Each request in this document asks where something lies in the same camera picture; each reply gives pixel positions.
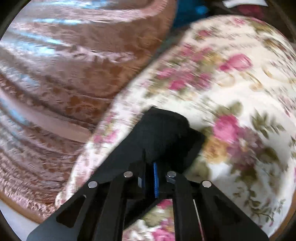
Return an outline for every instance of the pink rose print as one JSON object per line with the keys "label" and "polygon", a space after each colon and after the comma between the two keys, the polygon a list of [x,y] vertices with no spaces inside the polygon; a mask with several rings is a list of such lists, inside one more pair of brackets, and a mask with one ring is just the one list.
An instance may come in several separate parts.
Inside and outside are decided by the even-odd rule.
{"label": "pink rose print", "polygon": [[116,137],[117,137],[117,133],[118,133],[118,130],[114,130],[114,131],[112,131],[111,134],[109,134],[108,136],[106,136],[106,137],[104,138],[104,141],[105,141],[106,143],[108,143],[108,144],[113,143],[114,140],[115,140]]}
{"label": "pink rose print", "polygon": [[220,116],[213,127],[214,136],[230,144],[237,139],[238,130],[237,118],[234,115]]}
{"label": "pink rose print", "polygon": [[177,72],[176,77],[188,82],[194,78],[194,75],[188,71],[179,71]]}
{"label": "pink rose print", "polygon": [[67,200],[66,199],[62,199],[61,200],[61,205],[63,205]]}
{"label": "pink rose print", "polygon": [[166,79],[169,78],[176,70],[173,68],[164,68],[162,71],[159,72],[157,75],[158,79]]}
{"label": "pink rose print", "polygon": [[112,131],[110,134],[108,134],[107,136],[104,136],[103,134],[98,134],[97,136],[95,136],[94,138],[94,143],[108,143],[111,144],[114,142],[114,140],[116,139],[118,134],[118,130],[114,130]]}
{"label": "pink rose print", "polygon": [[146,88],[148,87],[150,84],[149,84],[149,80],[144,80],[141,84],[139,84],[140,87],[143,87],[143,88]]}
{"label": "pink rose print", "polygon": [[161,209],[166,209],[168,206],[172,206],[173,201],[171,199],[164,199],[159,204],[157,204],[158,207]]}
{"label": "pink rose print", "polygon": [[202,49],[201,51],[195,53],[193,56],[192,56],[192,61],[194,62],[198,62],[198,61],[201,61],[204,59],[204,57],[207,55],[208,52],[212,51],[212,48],[204,48]]}
{"label": "pink rose print", "polygon": [[230,57],[223,65],[220,66],[221,71],[228,71],[236,69],[237,71],[244,71],[252,66],[252,62],[245,54],[236,54]]}
{"label": "pink rose print", "polygon": [[189,44],[184,44],[184,46],[181,48],[180,55],[185,57],[185,56],[190,56],[194,53],[193,47]]}
{"label": "pink rose print", "polygon": [[162,229],[166,229],[167,227],[174,227],[173,217],[161,221],[160,225],[162,226]]}
{"label": "pink rose print", "polygon": [[248,127],[239,127],[237,139],[227,148],[233,166],[241,171],[254,167],[254,154],[261,153],[264,144],[258,133]]}
{"label": "pink rose print", "polygon": [[258,18],[251,18],[251,20],[257,22],[257,23],[260,23],[260,24],[266,24],[264,21],[258,19]]}
{"label": "pink rose print", "polygon": [[132,232],[132,229],[124,230],[123,233],[122,233],[122,241],[129,240],[131,232]]}
{"label": "pink rose print", "polygon": [[202,73],[194,79],[188,81],[188,84],[195,87],[197,90],[205,90],[211,86],[211,74]]}
{"label": "pink rose print", "polygon": [[244,25],[244,24],[246,23],[243,19],[240,19],[240,18],[234,18],[234,19],[233,19],[233,22],[234,22],[236,25]]}
{"label": "pink rose print", "polygon": [[89,166],[89,157],[84,156],[84,157],[83,157],[83,160],[84,160],[84,165],[85,165],[86,167],[88,167],[88,166]]}
{"label": "pink rose print", "polygon": [[111,112],[104,121],[106,121],[107,123],[111,122],[111,120],[113,119],[113,117],[115,116],[114,112]]}
{"label": "pink rose print", "polygon": [[178,91],[180,89],[183,89],[185,86],[186,82],[182,79],[179,80],[173,80],[170,84],[169,89],[170,90],[174,90],[174,91]]}
{"label": "pink rose print", "polygon": [[201,37],[208,37],[208,36],[211,36],[211,32],[208,31],[208,30],[199,30],[198,33],[197,33],[199,36]]}
{"label": "pink rose print", "polygon": [[75,189],[78,190],[82,185],[87,181],[85,179],[86,177],[86,171],[82,171],[79,173],[75,178]]}
{"label": "pink rose print", "polygon": [[163,229],[157,229],[152,235],[155,241],[175,241],[175,235]]}
{"label": "pink rose print", "polygon": [[285,110],[285,114],[290,117],[290,113],[287,110]]}

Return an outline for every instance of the blue fabric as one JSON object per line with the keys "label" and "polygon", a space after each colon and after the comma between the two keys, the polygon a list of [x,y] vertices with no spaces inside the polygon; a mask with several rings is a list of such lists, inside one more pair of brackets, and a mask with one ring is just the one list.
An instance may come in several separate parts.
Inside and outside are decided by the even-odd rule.
{"label": "blue fabric", "polygon": [[153,172],[154,172],[154,195],[155,195],[155,198],[158,198],[158,196],[159,196],[159,191],[158,191],[158,188],[159,188],[159,180],[158,180],[158,173],[157,173],[157,164],[156,164],[156,162],[153,163]]}
{"label": "blue fabric", "polygon": [[173,28],[182,27],[208,16],[208,8],[203,0],[178,0],[178,10]]}

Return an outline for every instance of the shiny brown bedspread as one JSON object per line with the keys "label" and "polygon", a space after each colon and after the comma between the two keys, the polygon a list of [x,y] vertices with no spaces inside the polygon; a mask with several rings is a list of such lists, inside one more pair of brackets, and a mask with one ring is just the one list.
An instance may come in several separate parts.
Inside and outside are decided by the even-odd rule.
{"label": "shiny brown bedspread", "polygon": [[13,20],[0,41],[0,196],[19,212],[55,211],[81,147],[159,47],[175,4],[33,0]]}

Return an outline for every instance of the white paper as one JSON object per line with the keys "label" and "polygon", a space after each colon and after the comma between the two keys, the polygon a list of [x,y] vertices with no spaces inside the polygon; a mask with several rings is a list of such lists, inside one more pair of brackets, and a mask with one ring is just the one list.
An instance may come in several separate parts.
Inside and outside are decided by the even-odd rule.
{"label": "white paper", "polygon": [[37,223],[32,222],[31,220],[20,215],[1,200],[0,210],[12,230],[16,233],[21,241],[26,241],[30,232],[32,232],[38,226]]}
{"label": "white paper", "polygon": [[235,7],[242,4],[268,6],[265,0],[225,0],[223,1],[223,4],[227,8]]}

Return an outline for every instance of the floral fabric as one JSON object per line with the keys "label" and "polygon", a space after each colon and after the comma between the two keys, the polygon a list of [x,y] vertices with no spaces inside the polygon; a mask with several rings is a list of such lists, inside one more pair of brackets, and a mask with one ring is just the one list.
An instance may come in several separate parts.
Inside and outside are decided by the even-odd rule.
{"label": "floral fabric", "polygon": [[[228,15],[193,23],[177,46],[117,95],[56,205],[156,106],[184,115],[207,136],[186,177],[211,180],[271,236],[295,190],[295,59],[287,39],[257,19]],[[173,240],[168,213],[156,207],[124,239]]]}

